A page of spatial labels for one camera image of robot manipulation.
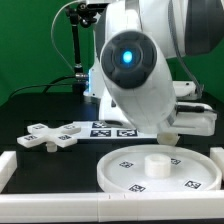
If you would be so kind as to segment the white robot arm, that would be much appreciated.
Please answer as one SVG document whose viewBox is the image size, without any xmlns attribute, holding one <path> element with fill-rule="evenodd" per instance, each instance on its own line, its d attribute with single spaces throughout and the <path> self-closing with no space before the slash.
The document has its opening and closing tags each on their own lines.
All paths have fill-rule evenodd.
<svg viewBox="0 0 224 224">
<path fill-rule="evenodd" d="M 210 136 L 217 116 L 202 87 L 174 82 L 169 58 L 212 51 L 224 38 L 224 0 L 87 0 L 101 16 L 95 46 L 104 81 L 99 120 L 145 134 Z"/>
</svg>

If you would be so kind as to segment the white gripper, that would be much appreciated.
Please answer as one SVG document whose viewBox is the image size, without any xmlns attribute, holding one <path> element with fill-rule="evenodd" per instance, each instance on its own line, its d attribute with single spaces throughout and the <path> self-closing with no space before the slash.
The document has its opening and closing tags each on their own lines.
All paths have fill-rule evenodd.
<svg viewBox="0 0 224 224">
<path fill-rule="evenodd" d="M 204 113 L 180 112 L 174 123 L 159 130 L 159 133 L 211 136 L 215 132 L 216 119 L 217 115 L 208 111 Z"/>
</svg>

